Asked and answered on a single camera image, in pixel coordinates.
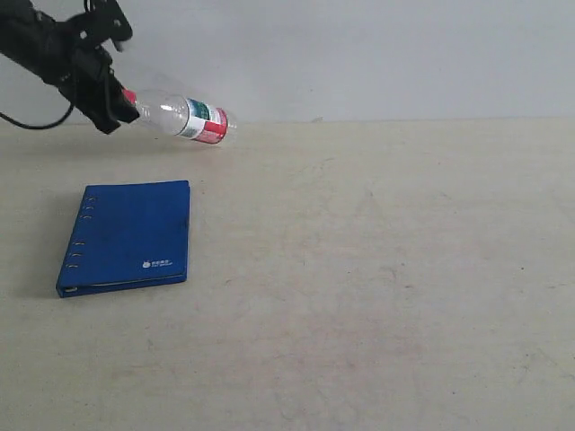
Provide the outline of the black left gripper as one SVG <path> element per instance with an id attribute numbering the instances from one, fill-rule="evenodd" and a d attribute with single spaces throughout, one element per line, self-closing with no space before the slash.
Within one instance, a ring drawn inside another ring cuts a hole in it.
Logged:
<path id="1" fill-rule="evenodd" d="M 1 54 L 36 75 L 103 134 L 139 118 L 133 94 L 112 71 L 111 54 L 133 30 L 116 1 L 86 1 L 83 12 L 59 21 L 30 1 L 1 3 Z"/>

